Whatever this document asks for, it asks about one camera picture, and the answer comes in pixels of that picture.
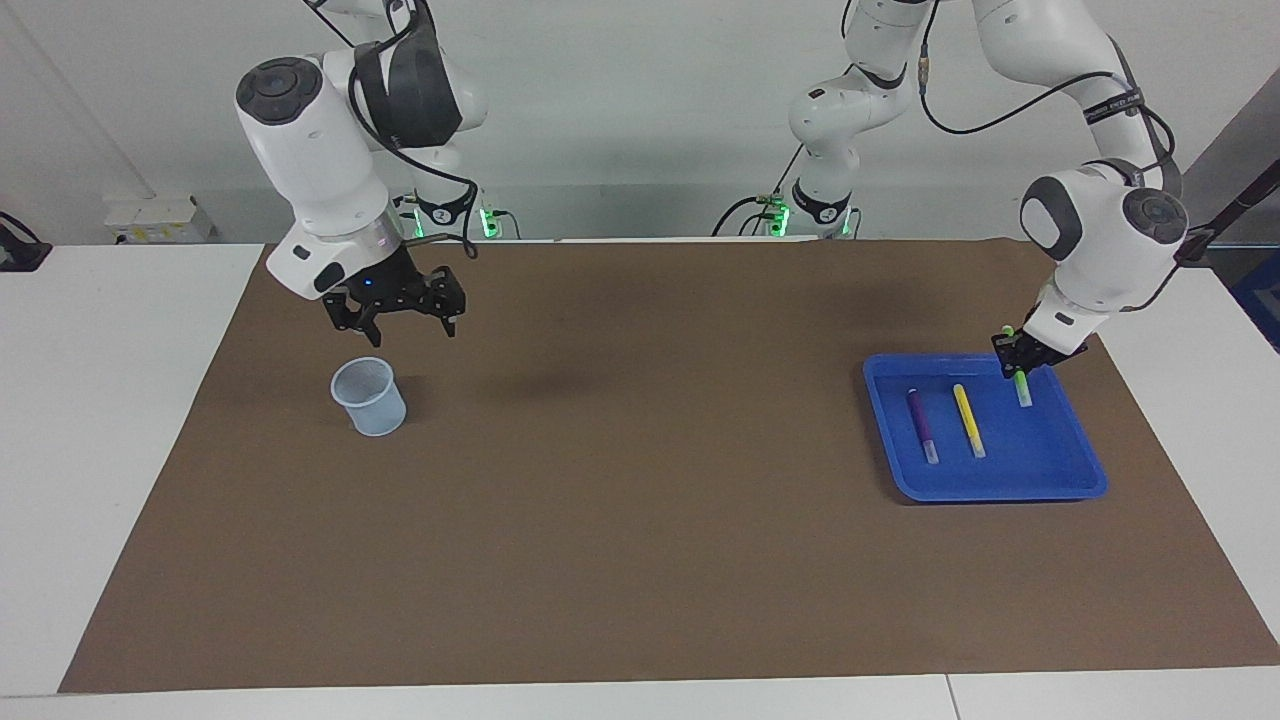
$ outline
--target green marker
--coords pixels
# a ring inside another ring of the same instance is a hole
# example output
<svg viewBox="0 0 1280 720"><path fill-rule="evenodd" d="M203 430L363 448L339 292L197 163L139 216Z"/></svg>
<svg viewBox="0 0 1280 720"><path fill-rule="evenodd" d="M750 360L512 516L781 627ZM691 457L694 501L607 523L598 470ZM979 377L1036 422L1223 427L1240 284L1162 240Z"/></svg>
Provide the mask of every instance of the green marker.
<svg viewBox="0 0 1280 720"><path fill-rule="evenodd" d="M1014 328L1010 325L1005 325L1002 332L1009 337L1014 337ZM1027 387L1027 373L1021 370L1014 373L1014 387L1018 388L1018 405L1021 407L1030 407L1032 388Z"/></svg>

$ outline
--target brown paper mat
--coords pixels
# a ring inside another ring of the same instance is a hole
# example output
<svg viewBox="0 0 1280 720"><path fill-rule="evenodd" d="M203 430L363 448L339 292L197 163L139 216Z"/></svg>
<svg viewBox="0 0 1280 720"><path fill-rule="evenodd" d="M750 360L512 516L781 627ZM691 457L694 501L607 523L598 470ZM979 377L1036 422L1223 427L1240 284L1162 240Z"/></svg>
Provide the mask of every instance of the brown paper mat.
<svg viewBox="0 0 1280 720"><path fill-rule="evenodd" d="M893 488L863 360L988 350L1033 247L417 259L471 311L379 320L380 439L328 396L367 345L257 269L63 692L1280 662L1101 343L1060 374L1106 497Z"/></svg>

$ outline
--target yellow marker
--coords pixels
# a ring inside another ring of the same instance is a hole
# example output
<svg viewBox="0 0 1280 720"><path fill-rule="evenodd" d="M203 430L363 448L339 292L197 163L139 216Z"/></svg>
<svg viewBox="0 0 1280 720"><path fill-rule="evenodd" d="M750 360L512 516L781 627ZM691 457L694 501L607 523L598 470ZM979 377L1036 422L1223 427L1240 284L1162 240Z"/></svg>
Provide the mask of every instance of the yellow marker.
<svg viewBox="0 0 1280 720"><path fill-rule="evenodd" d="M987 456L987 448L982 446L982 434L978 433L978 420L973 416L973 407L969 406L969 395L963 384L956 384L951 391L956 396L956 406L960 407L960 419L964 421L965 434L969 436L973 456L980 460Z"/></svg>

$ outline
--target white wall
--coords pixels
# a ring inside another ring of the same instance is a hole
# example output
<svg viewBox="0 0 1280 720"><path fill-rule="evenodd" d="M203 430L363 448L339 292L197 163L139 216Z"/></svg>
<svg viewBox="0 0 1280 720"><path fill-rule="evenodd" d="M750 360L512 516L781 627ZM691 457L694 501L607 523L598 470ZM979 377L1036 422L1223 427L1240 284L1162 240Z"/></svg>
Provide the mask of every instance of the white wall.
<svg viewBox="0 0 1280 720"><path fill-rule="evenodd" d="M92 117L161 192L193 192L234 241L271 241L288 209L246 145L232 91L260 60L334 47L298 0L0 0ZM996 76L965 3L942 6L931 100L956 124L1036 90ZM1187 167L1276 69L1280 3L1091 0ZM461 136L467 169L526 234L700 234L767 191L795 145L787 102L847 64L840 0L435 0L451 55L484 82L489 122ZM0 13L0 23L9 23ZM8 38L12 32L0 32ZM127 172L77 136L0 51L0 202L55 242L104 240L99 197ZM1042 172L1089 159L1074 104L1055 99L969 138L913 109L860 141L864 236L1016 233ZM385 163L388 177L407 176Z"/></svg>

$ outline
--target green light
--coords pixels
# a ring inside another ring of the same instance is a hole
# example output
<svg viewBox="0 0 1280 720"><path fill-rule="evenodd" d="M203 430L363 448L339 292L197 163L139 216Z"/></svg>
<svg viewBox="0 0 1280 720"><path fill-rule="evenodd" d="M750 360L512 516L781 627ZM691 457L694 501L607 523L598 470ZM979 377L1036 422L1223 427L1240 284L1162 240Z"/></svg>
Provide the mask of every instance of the green light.
<svg viewBox="0 0 1280 720"><path fill-rule="evenodd" d="M480 225L484 228L486 240L493 240L502 234L502 224L493 217L488 208L480 208Z"/></svg>
<svg viewBox="0 0 1280 720"><path fill-rule="evenodd" d="M791 222L791 208L785 202L778 202L777 206L778 211L773 214L773 222L769 224L769 234L783 237L787 234L787 223Z"/></svg>

